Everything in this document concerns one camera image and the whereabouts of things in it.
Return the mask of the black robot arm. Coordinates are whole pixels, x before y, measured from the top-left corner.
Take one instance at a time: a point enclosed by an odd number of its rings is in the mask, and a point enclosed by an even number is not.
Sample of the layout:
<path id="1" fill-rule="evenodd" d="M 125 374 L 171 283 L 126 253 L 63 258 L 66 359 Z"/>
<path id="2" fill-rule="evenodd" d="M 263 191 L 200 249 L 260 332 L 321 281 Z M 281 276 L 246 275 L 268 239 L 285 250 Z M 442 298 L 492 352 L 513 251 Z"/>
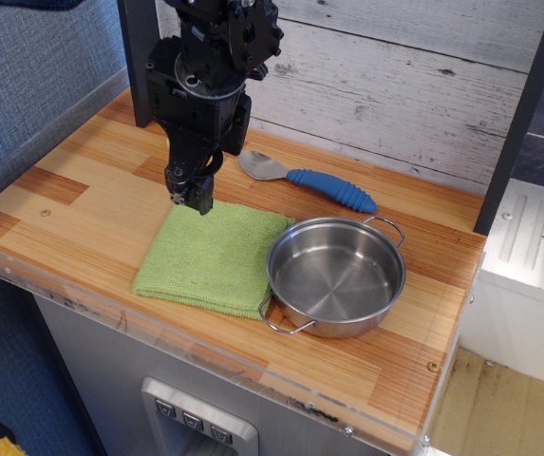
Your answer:
<path id="1" fill-rule="evenodd" d="M 146 61 L 153 119 L 169 142 L 164 176 L 172 202 L 205 215 L 226 153 L 240 154 L 252 100 L 284 36 L 272 1 L 173 1 L 180 33 L 161 38 Z"/>

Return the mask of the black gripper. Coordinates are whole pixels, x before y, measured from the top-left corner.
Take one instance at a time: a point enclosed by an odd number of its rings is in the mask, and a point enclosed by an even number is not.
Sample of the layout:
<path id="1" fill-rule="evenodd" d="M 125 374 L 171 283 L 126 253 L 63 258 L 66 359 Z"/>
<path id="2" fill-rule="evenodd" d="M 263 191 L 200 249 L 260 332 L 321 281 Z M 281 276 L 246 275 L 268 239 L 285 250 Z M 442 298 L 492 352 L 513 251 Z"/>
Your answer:
<path id="1" fill-rule="evenodd" d="M 174 204 L 189 203 L 202 216 L 211 211 L 211 175 L 220 168 L 224 152 L 240 154 L 251 108 L 243 89 L 221 99 L 199 98 L 182 89 L 157 91 L 157 123 L 169 141 L 166 186 Z"/>

